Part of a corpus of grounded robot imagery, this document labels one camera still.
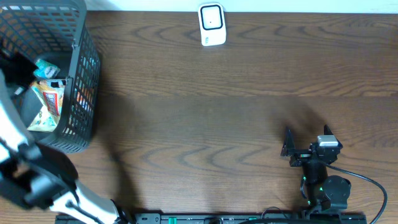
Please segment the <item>small teal tissue pack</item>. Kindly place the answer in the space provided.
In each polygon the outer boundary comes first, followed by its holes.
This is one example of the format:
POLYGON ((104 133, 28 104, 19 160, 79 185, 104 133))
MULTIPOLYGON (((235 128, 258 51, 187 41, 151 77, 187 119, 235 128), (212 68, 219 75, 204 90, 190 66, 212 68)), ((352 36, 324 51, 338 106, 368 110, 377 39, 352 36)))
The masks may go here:
POLYGON ((37 68, 33 74, 39 79, 53 79, 60 72, 60 69, 56 65, 42 59, 36 60, 35 65, 37 68))

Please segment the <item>yellow snack bag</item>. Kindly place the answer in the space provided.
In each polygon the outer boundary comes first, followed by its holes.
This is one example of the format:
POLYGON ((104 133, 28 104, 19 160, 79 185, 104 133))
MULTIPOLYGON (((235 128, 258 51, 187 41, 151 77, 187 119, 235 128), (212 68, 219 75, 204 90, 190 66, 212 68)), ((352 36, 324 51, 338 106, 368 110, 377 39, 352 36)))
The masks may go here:
POLYGON ((28 131, 52 132, 60 121, 66 79, 47 79, 33 82, 30 88, 42 104, 28 131))

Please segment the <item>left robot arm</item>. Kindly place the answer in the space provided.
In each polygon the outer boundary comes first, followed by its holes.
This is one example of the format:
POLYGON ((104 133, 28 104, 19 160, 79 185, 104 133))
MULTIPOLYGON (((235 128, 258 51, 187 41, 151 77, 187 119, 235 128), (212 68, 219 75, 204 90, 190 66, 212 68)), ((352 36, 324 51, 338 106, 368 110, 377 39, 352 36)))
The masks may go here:
POLYGON ((35 142, 27 131, 7 85, 26 85, 33 69, 23 55, 1 52, 1 196, 27 210, 62 213, 61 223, 135 223, 113 200, 84 186, 65 154, 35 142))

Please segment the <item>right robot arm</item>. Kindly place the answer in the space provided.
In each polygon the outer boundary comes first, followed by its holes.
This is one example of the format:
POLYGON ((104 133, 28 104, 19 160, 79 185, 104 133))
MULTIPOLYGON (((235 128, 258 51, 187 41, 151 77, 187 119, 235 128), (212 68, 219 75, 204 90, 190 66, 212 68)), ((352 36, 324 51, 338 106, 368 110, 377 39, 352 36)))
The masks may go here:
POLYGON ((308 199, 311 212, 340 212, 347 209, 351 182, 338 175, 328 175, 327 166, 335 162, 342 143, 325 125, 324 133, 306 149, 297 149, 290 129, 285 130, 282 157, 289 157, 291 167, 301 167, 300 191, 308 199))

